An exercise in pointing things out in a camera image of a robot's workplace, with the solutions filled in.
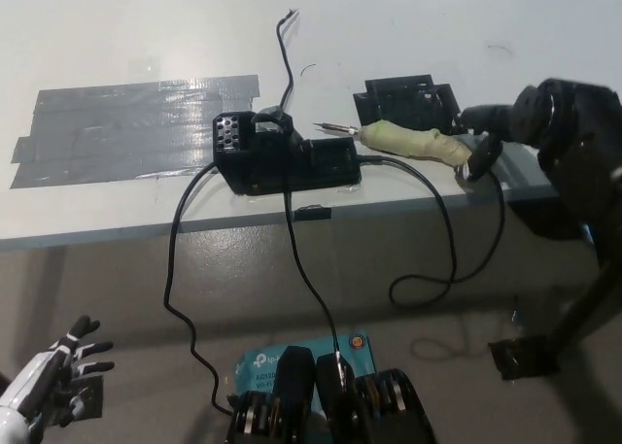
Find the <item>right robot hand black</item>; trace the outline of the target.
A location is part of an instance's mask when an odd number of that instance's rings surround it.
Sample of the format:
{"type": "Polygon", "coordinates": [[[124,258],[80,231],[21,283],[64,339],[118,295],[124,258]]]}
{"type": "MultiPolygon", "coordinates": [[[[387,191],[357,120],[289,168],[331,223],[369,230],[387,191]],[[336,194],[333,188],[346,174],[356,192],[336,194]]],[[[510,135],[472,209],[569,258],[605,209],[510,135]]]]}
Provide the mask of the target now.
{"type": "Polygon", "coordinates": [[[554,102],[547,82],[525,87],[513,104],[477,105],[464,109],[457,126],[475,136],[484,134],[456,176],[476,182],[492,170],[503,152],[505,143],[534,146],[538,135],[551,120],[554,102]]]}

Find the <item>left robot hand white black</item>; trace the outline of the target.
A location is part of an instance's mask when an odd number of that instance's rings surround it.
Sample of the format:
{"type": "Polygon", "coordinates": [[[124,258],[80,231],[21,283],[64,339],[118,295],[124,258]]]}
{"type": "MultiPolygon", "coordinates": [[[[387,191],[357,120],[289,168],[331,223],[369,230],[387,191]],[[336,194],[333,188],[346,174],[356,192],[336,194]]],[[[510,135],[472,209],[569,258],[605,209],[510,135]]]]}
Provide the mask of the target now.
{"type": "Polygon", "coordinates": [[[47,427],[67,427],[101,416],[103,374],[115,364],[86,359],[110,351],[114,343],[84,342],[99,327],[99,321],[79,317],[6,385],[1,393],[3,443],[35,443],[47,427]]]}

